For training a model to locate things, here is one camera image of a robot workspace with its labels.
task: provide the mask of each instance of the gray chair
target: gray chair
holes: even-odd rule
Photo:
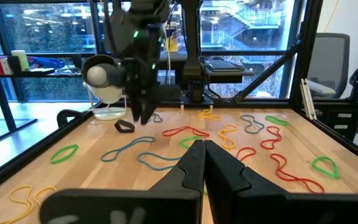
[[[340,98],[349,75],[350,37],[318,33],[308,72],[313,98]]]

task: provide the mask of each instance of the yellow rubber band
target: yellow rubber band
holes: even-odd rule
[[[28,189],[29,189],[29,190],[28,190],[28,193],[27,193],[27,195],[26,195],[26,201],[17,200],[17,199],[14,199],[14,198],[12,197],[12,195],[13,195],[15,192],[17,192],[18,190],[24,189],[24,188],[28,188]],[[40,205],[40,202],[39,202],[36,198],[37,198],[37,196],[38,196],[40,193],[45,192],[46,190],[55,190],[55,191],[57,191],[57,189],[56,189],[55,187],[47,187],[47,188],[45,188],[45,189],[39,191],[39,192],[35,195],[35,198],[34,198],[35,202],[38,203],[39,205]],[[29,198],[29,195],[31,194],[31,192],[32,192],[32,186],[31,186],[31,185],[23,185],[23,186],[20,186],[20,187],[18,187],[18,188],[16,188],[16,189],[12,190],[12,191],[10,192],[10,194],[9,194],[10,200],[12,200],[13,202],[16,202],[16,203],[20,203],[20,204],[26,205],[27,208],[26,208],[25,212],[24,212],[22,215],[18,216],[17,218],[12,219],[12,220],[9,220],[9,221],[1,222],[0,224],[11,224],[11,223],[14,223],[14,222],[16,222],[16,221],[18,221],[18,220],[20,220],[20,219],[26,217],[28,214],[30,214],[30,212],[31,212],[32,209],[34,208],[34,204],[31,202],[31,200],[30,200],[30,198]]]
[[[236,131],[238,129],[237,125],[235,124],[225,124],[224,125],[224,129],[223,130],[220,130],[219,131],[219,136],[223,138],[223,147],[226,148],[226,149],[233,149],[235,147],[235,141],[227,136],[224,136],[223,133],[226,133],[226,132],[233,132],[233,131]],[[232,146],[226,146],[226,142],[227,140],[230,140],[233,142],[233,145]]]
[[[221,115],[212,114],[212,110],[210,110],[210,109],[206,109],[206,110],[203,110],[201,113],[198,113],[198,117],[199,118],[205,118],[205,119],[211,119],[211,120],[214,120],[214,121],[223,120],[223,117],[221,117]]]

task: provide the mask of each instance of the wooden table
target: wooden table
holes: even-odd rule
[[[33,185],[31,199],[37,191],[48,186],[55,186],[58,190],[67,188],[149,189],[169,171],[151,170],[136,160],[137,154],[151,151],[166,157],[183,155],[186,150],[179,145],[179,141],[192,136],[190,131],[183,131],[172,137],[162,136],[164,130],[181,126],[192,126],[206,131],[210,133],[211,140],[221,145],[222,139],[218,136],[218,131],[224,128],[224,124],[236,124],[238,130],[226,135],[234,138],[237,146],[228,151],[236,155],[242,147],[254,147],[257,150],[256,155],[246,158],[244,163],[289,192],[308,191],[302,183],[285,182],[277,178],[275,170],[278,164],[269,157],[272,152],[280,153],[288,159],[285,171],[319,182],[327,193],[358,193],[358,157],[292,110],[214,109],[214,114],[223,116],[223,121],[198,118],[197,114],[200,110],[186,109],[181,113],[177,108],[159,108],[157,112],[164,119],[162,123],[150,122],[146,126],[136,124],[136,131],[130,134],[120,134],[114,127],[115,121],[98,121],[93,118],[86,120],[0,185],[0,222],[16,218],[24,212],[25,205],[12,203],[8,198],[10,191],[21,185]],[[266,129],[259,134],[246,133],[244,127],[247,123],[240,119],[242,114],[254,115],[257,121],[267,125],[273,124],[265,121],[265,116],[274,115],[289,121],[290,125],[279,126],[283,139],[275,144],[274,150],[270,151],[261,148],[260,142],[275,137]],[[127,114],[125,120],[133,122],[131,114]],[[100,160],[104,152],[118,149],[141,136],[154,136],[156,141],[137,144],[122,152],[114,162]],[[50,164],[50,157],[56,151],[71,144],[79,145],[79,150],[73,157],[61,164]],[[311,168],[311,161],[318,156],[328,156],[336,161],[341,174],[340,179],[326,177]],[[160,167],[174,164],[174,162],[149,157],[146,160]],[[321,167],[329,168],[325,163]],[[14,197],[24,199],[25,194],[25,190],[22,190]],[[28,217],[17,223],[38,223],[38,212],[39,207],[35,206]],[[203,223],[212,223],[207,197],[204,199],[202,220]]]

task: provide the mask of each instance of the red rubber band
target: red rubber band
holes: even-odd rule
[[[175,134],[177,134],[177,133],[179,133],[179,132],[181,132],[181,131],[183,131],[183,130],[185,130],[185,129],[187,129],[187,128],[191,129],[191,130],[192,130],[192,133],[194,133],[196,136],[209,137],[209,134],[208,134],[208,133],[205,133],[205,132],[202,132],[202,131],[198,131],[198,130],[196,130],[195,128],[190,127],[190,126],[184,126],[184,127],[181,127],[181,128],[169,129],[169,130],[166,130],[166,131],[162,132],[162,135],[163,135],[163,136],[167,136],[167,137],[173,136],[173,135],[175,135]]]
[[[284,163],[281,165],[280,161],[279,161],[277,158],[274,158],[274,156],[278,156],[278,157],[280,157],[281,159],[283,159],[283,160],[284,160]],[[286,163],[287,163],[287,160],[286,160],[286,158],[285,158],[284,156],[282,156],[282,155],[280,155],[280,154],[277,154],[277,153],[271,153],[271,154],[270,154],[270,158],[272,158],[273,160],[275,160],[276,162],[278,162],[278,167],[277,167],[277,170],[276,170],[276,175],[277,175],[277,177],[279,177],[280,179],[285,180],[285,181],[300,181],[300,182],[302,182],[302,183],[306,186],[306,188],[307,188],[310,192],[312,192],[312,193],[324,193],[324,187],[322,187],[322,185],[319,184],[319,183],[317,183],[316,181],[310,180],[310,179],[306,179],[306,178],[295,177],[295,176],[293,176],[293,175],[291,175],[291,174],[288,174],[288,173],[284,172],[284,171],[283,171],[283,168],[284,168],[284,166],[285,166]],[[284,175],[286,175],[286,176],[288,176],[288,177],[291,177],[291,179],[289,179],[289,178],[287,178],[287,177],[283,177],[283,176],[281,176],[280,174],[284,174]],[[312,183],[312,184],[314,184],[314,185],[316,185],[316,186],[318,186],[318,187],[321,189],[321,192],[315,192],[315,191],[313,191],[313,190],[310,188],[308,182],[309,182],[309,183]]]
[[[272,129],[272,128],[273,128],[273,129],[276,129],[277,132],[274,133],[272,130],[270,130],[270,129]],[[260,146],[263,147],[264,149],[272,150],[272,149],[274,149],[274,143],[279,142],[279,141],[282,140],[282,137],[281,137],[281,135],[280,135],[280,129],[277,128],[276,126],[269,126],[269,127],[266,128],[266,130],[267,130],[269,133],[275,135],[277,138],[276,138],[276,139],[267,139],[267,140],[264,140],[264,141],[262,141],[262,142],[260,143]],[[266,143],[266,142],[271,142],[271,147],[264,146],[263,144]]]
[[[237,152],[237,156],[236,156],[237,159],[238,159],[238,155],[240,154],[240,152],[241,152],[242,150],[251,150],[251,151],[253,151],[253,153],[248,154],[248,155],[242,157],[242,158],[240,159],[241,162],[242,162],[244,159],[246,159],[247,157],[253,156],[253,155],[256,154],[256,150],[255,150],[254,148],[252,148],[252,147],[243,147],[242,149],[240,149],[240,150]]]

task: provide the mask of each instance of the desk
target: desk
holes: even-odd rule
[[[186,125],[207,131],[210,134],[210,139],[221,145],[222,139],[218,136],[218,131],[223,129],[223,125],[226,123],[236,124],[238,130],[227,133],[227,136],[234,138],[237,146],[228,151],[236,155],[242,147],[254,147],[257,153],[246,158],[244,161],[246,165],[289,192],[307,192],[307,190],[301,183],[285,182],[277,178],[275,175],[277,163],[269,157],[272,152],[280,153],[288,159],[285,171],[319,182],[327,193],[358,193],[358,157],[293,110],[214,109],[214,114],[224,117],[223,121],[198,118],[198,112],[200,110],[186,109],[181,113],[177,108],[159,108],[157,113],[164,119],[162,123],[150,122],[147,126],[136,124],[136,131],[131,134],[120,134],[114,127],[115,121],[87,119],[28,166],[0,185],[0,222],[15,218],[25,210],[24,205],[12,203],[8,199],[12,189],[24,184],[33,185],[34,190],[31,198],[33,198],[34,192],[51,185],[58,190],[67,188],[149,189],[169,171],[151,170],[136,160],[137,154],[151,151],[166,157],[183,155],[186,150],[179,145],[179,141],[184,137],[192,136],[192,133],[183,131],[172,137],[164,137],[162,132]],[[268,151],[261,148],[259,143],[264,139],[274,138],[274,136],[266,129],[259,134],[247,134],[243,130],[247,123],[240,119],[242,114],[252,114],[257,121],[267,125],[272,124],[265,121],[265,116],[274,115],[287,120],[290,125],[280,126],[283,140],[275,144],[274,150]],[[131,114],[127,114],[125,120],[132,122]],[[156,141],[137,144],[123,151],[114,162],[100,160],[104,152],[124,146],[134,138],[141,136],[154,136]],[[61,164],[50,164],[50,157],[56,151],[71,144],[79,145],[79,150],[73,157]],[[340,179],[334,180],[323,176],[311,168],[311,161],[318,156],[329,156],[337,163],[341,174]],[[146,160],[158,167],[174,164],[174,162],[152,158],[146,158]],[[23,190],[15,194],[15,197],[24,198],[25,193]],[[38,212],[39,207],[36,206],[31,214],[19,223],[38,223]],[[203,223],[212,223],[207,197],[204,198],[202,220]]]

